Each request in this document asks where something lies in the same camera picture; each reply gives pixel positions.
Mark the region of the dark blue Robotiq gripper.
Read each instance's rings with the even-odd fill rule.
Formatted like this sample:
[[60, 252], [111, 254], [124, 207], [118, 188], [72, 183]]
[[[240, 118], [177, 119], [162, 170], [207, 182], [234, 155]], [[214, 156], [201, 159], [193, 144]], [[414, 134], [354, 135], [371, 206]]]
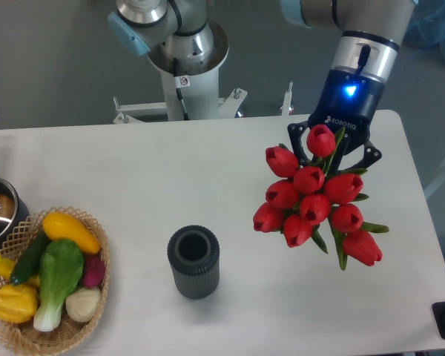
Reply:
[[382, 153], [369, 140], [370, 125], [383, 94], [384, 84], [365, 76], [341, 70], [330, 70], [320, 99], [308, 122], [291, 123], [287, 127], [294, 155], [299, 164], [310, 164], [302, 137], [308, 128], [326, 125], [332, 132], [340, 128], [349, 135], [345, 152], [363, 145], [363, 157], [344, 171], [367, 169], [382, 158]]

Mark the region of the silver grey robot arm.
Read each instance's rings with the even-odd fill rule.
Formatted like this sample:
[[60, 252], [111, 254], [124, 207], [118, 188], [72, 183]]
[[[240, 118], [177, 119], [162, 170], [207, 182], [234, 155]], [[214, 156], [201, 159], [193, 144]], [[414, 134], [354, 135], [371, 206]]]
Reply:
[[[342, 33], [317, 107], [305, 122], [288, 127], [301, 165], [319, 158], [301, 141], [319, 124], [337, 137], [326, 173], [335, 173], [357, 148], [363, 149], [359, 168], [380, 159], [369, 139], [370, 125], [414, 8], [414, 1], [281, 2], [289, 22], [308, 28], [333, 24]], [[208, 18], [204, 1], [118, 1], [108, 26], [125, 48], [148, 56], [160, 72], [171, 121], [228, 118], [237, 112], [219, 98], [228, 40]]]

